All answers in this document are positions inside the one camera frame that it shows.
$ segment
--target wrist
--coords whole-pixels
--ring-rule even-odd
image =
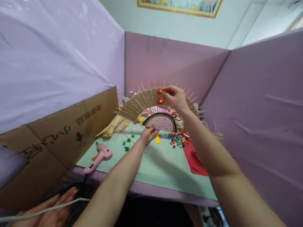
[[[142,144],[142,145],[146,145],[146,143],[147,143],[147,141],[144,139],[144,138],[142,138],[142,137],[140,137],[138,140],[137,140],[137,142],[138,143],[140,143],[140,144]]]
[[[180,114],[180,116],[181,116],[182,118],[185,117],[185,116],[187,116],[187,115],[189,115],[190,113],[191,113],[191,110],[190,110],[189,107],[184,108],[184,109],[181,109],[181,110],[178,112],[178,114]]]

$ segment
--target pink glue gun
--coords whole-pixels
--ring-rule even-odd
[[[90,174],[94,172],[94,170],[98,167],[98,165],[102,162],[103,159],[108,160],[113,156],[113,153],[111,153],[105,145],[98,142],[96,142],[96,144],[99,154],[96,157],[92,158],[94,162],[90,165],[90,167],[84,169],[85,174]]]

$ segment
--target purple tablecloth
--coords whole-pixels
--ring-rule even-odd
[[[75,166],[72,171],[69,172],[65,180],[69,182],[81,182],[84,179],[84,168],[80,166]],[[99,184],[105,179],[107,173],[95,171],[91,174],[87,183],[98,187]],[[184,192],[175,191],[168,188],[159,187],[152,184],[143,183],[140,181],[134,181],[129,189],[129,194],[135,197],[152,197],[162,200],[190,203],[203,207],[218,207],[218,201],[207,199],[204,197],[199,197],[197,195],[192,195]]]

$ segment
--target black arrow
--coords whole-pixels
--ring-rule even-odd
[[[77,132],[77,139],[76,139],[76,141],[79,141],[79,142],[81,142],[82,141],[82,137],[83,137],[83,135],[80,135],[80,132]]]

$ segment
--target cardboard box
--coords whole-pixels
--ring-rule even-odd
[[[0,190],[0,207],[27,210],[39,204],[72,169],[114,118],[116,87],[72,107],[0,135],[4,145],[28,160]]]

